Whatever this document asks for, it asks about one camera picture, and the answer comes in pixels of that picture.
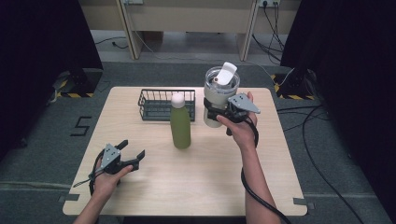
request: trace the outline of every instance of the table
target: table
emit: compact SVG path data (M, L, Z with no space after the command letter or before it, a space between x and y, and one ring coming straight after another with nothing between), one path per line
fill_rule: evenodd
M106 99L86 153L73 183L87 179L97 154L107 143L115 146L124 139L129 145L121 151L121 160L134 159L143 149L146 157L140 169L125 176L102 215L113 216L207 216L245 215L245 190L240 180L241 156L226 128L205 125L204 88L153 88L195 90L196 117L191 123L191 146L173 146L169 121L143 121L137 105L143 87L115 87ZM293 203L303 193L294 170L271 92L264 88L240 88L251 91L261 110L257 129L258 154L277 208L286 216L303 216L305 205ZM88 184L71 188L77 201L66 201L64 213L78 215L90 199Z
M117 0L133 59L142 49L137 31L209 32L237 34L241 61L248 56L250 37L259 4L257 0L145 0L124 5Z

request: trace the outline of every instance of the person's right arm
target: person's right arm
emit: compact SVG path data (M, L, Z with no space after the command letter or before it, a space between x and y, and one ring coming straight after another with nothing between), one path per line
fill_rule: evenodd
M253 96L250 92L247 94L247 97L253 101ZM256 125L256 115L254 113L249 113L249 117ZM254 133L249 125L245 122L233 123L223 116L217 116L217 119L233 133L233 139L241 150L244 174L250 188L266 202L276 207L271 192L268 189L259 156L256 151ZM258 203L247 192L245 198L247 224L280 223L280 219L275 213Z

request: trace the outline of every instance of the black basket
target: black basket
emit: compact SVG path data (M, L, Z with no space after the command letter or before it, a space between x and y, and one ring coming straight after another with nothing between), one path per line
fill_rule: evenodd
M150 90L140 92L139 102L142 120L168 121L171 115L171 99L176 92L184 94L190 121L195 121L195 90Z

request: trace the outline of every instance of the wall socket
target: wall socket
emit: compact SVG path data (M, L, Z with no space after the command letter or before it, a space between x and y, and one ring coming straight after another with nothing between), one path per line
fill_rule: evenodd
M267 7L274 7L275 3L277 3L278 6L280 5L280 0L259 0L259 7L263 6L264 1L267 2Z

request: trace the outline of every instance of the bottle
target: bottle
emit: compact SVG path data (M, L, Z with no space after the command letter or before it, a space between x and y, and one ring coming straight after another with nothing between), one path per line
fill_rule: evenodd
M191 144L191 122L185 106L184 95L175 93L171 100L171 130L175 147L186 148Z

